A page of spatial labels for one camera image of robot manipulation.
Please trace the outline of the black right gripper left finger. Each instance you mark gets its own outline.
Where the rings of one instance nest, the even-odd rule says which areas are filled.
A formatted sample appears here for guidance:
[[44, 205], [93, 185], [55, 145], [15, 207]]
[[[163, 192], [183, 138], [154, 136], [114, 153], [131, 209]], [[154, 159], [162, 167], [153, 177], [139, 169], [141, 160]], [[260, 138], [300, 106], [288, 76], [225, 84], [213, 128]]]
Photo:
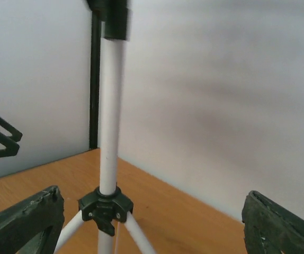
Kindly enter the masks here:
[[64, 224], [64, 199], [49, 186], [0, 212], [0, 253], [54, 253]]

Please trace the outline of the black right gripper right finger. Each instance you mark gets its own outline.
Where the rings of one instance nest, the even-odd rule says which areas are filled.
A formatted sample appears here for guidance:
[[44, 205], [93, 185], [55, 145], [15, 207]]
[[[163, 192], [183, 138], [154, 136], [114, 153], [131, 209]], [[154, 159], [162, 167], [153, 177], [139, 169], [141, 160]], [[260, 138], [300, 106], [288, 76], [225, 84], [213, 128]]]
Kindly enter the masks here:
[[247, 253], [304, 253], [304, 220], [258, 191], [242, 210]]

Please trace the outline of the white tripod music stand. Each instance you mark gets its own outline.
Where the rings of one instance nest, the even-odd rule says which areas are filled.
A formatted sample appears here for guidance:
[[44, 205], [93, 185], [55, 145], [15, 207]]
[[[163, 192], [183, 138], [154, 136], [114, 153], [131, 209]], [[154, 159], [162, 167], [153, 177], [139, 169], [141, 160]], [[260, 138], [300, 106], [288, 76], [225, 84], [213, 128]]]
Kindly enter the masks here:
[[78, 213], [63, 228], [56, 248], [73, 236], [83, 222], [94, 220], [98, 230], [98, 253], [114, 253], [117, 240], [112, 221], [123, 224], [141, 253], [156, 253], [132, 215], [133, 202], [117, 186], [121, 95], [124, 78], [125, 43], [128, 39], [129, 4], [127, 1], [88, 1], [105, 40], [100, 48], [101, 92], [101, 153], [100, 183], [78, 201]]

